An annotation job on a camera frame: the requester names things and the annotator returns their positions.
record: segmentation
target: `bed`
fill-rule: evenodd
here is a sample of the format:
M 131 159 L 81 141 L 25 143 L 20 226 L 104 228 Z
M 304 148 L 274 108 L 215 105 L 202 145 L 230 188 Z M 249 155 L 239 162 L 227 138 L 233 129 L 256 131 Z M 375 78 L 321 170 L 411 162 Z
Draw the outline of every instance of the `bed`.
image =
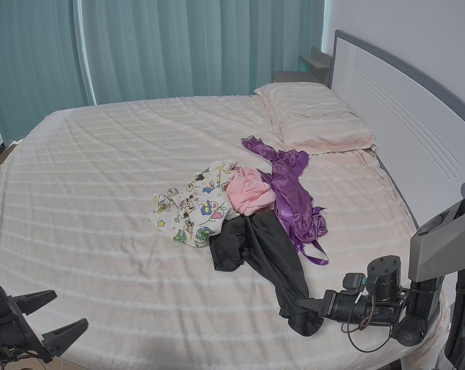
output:
M 456 152 L 457 138 L 444 139 L 423 118 L 434 134 L 422 132 L 440 138 L 456 165 L 443 196 L 434 195 L 431 184 L 420 187 L 421 200 L 413 195 L 423 177 L 449 171 L 448 159 L 440 166 L 428 151 L 421 162 L 431 157 L 430 171 L 418 170 L 406 181 L 409 169 L 396 158 L 414 160 L 422 143 L 414 136 L 418 146 L 395 145 L 399 122 L 410 125 L 402 117 L 385 115 L 381 125 L 372 120 L 373 109 L 384 110 L 375 100 L 388 103 L 374 97 L 374 89 L 390 70 L 397 79 L 410 78 L 403 86 L 420 89 L 416 98 L 431 91 L 363 41 L 338 32 L 336 42 L 333 94 L 371 128 L 377 148 L 311 154 L 300 178 L 316 205 L 326 207 L 329 230 L 319 240 L 329 264 L 301 258 L 314 298 L 341 289 L 346 272 L 364 272 L 368 262 L 388 254 L 401 257 L 408 286 L 413 218 L 420 224 L 456 202 L 465 182 L 465 151 Z M 361 86 L 361 78 L 372 86 Z M 449 114 L 437 97 L 424 102 Z M 406 106 L 415 108 L 412 100 Z M 448 119 L 465 136 L 464 120 L 453 114 Z M 248 265 L 215 271 L 207 248 L 173 242 L 150 222 L 155 193 L 183 187 L 214 160 L 269 171 L 268 162 L 242 147 L 241 138 L 250 135 L 288 149 L 262 95 L 136 101 L 47 116 L 0 167 L 0 284 L 13 295 L 56 291 L 55 301 L 28 316 L 38 333 L 86 317 L 89 329 L 63 357 L 87 368 L 377 369 L 399 358 L 408 368 L 431 367 L 449 327 L 444 291 L 440 315 L 421 346 L 391 340 L 361 354 L 335 322 L 326 320 L 311 337 L 296 334 L 279 317 L 273 285 Z M 370 327 L 354 340 L 369 349 L 387 334 Z

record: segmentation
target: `gray nightstand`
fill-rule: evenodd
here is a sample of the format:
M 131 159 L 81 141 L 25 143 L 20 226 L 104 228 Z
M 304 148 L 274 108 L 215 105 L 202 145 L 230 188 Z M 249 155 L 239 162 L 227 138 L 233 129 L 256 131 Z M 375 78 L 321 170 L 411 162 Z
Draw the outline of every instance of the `gray nightstand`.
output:
M 328 86 L 332 57 L 315 47 L 311 47 L 310 56 L 301 56 L 310 65 L 310 71 L 274 71 L 274 82 L 317 82 Z

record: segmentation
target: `curtain fold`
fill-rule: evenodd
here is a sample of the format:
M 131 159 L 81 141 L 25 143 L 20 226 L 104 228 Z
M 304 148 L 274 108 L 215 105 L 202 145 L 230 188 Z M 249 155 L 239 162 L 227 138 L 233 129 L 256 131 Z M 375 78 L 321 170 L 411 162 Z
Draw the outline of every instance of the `curtain fold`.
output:
M 73 0 L 0 0 L 0 132 L 25 137 L 53 111 L 87 105 Z
M 323 32 L 323 0 L 73 4 L 0 0 L 0 131 L 6 144 L 53 111 L 88 105 L 87 94 L 98 104 L 251 94 L 271 82 L 275 70 L 306 70 L 298 55 L 320 47 Z

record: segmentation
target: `striped bed sheet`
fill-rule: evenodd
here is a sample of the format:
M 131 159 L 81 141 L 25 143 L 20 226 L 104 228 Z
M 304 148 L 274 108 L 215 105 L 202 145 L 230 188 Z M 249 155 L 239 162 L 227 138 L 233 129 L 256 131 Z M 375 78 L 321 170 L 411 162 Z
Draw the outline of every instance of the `striped bed sheet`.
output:
M 164 237 L 154 193 L 183 187 L 214 160 L 270 171 L 246 151 L 254 134 L 284 149 L 260 96 L 191 97 L 55 112 L 0 167 L 0 284 L 8 294 L 54 289 L 27 317 L 37 333 L 79 318 L 89 329 L 64 354 L 87 368 L 375 369 L 406 356 L 419 368 L 445 341 L 448 302 L 416 350 L 391 340 L 357 352 L 326 320 L 303 337 L 279 316 L 273 285 L 248 265 L 215 271 L 208 247 Z M 314 298 L 347 272 L 398 255 L 406 285 L 408 211 L 371 151 L 311 155 L 300 181 L 323 211 L 328 266 L 302 257 Z M 363 349 L 386 328 L 354 334 Z

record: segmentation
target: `floor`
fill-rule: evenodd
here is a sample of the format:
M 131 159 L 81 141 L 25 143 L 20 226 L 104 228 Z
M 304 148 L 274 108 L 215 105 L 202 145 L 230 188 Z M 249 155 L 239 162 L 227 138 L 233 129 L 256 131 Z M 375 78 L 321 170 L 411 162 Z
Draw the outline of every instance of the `floor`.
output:
M 0 166 L 6 160 L 11 151 L 15 148 L 16 144 L 12 144 L 5 149 L 0 155 Z M 23 359 L 19 362 L 9 363 L 5 366 L 6 370 L 86 370 L 82 367 L 69 363 L 60 358 L 53 358 L 53 361 L 47 365 L 42 366 L 43 363 L 37 359 Z M 378 370 L 401 370 L 400 361 L 395 361 L 387 366 L 384 366 Z

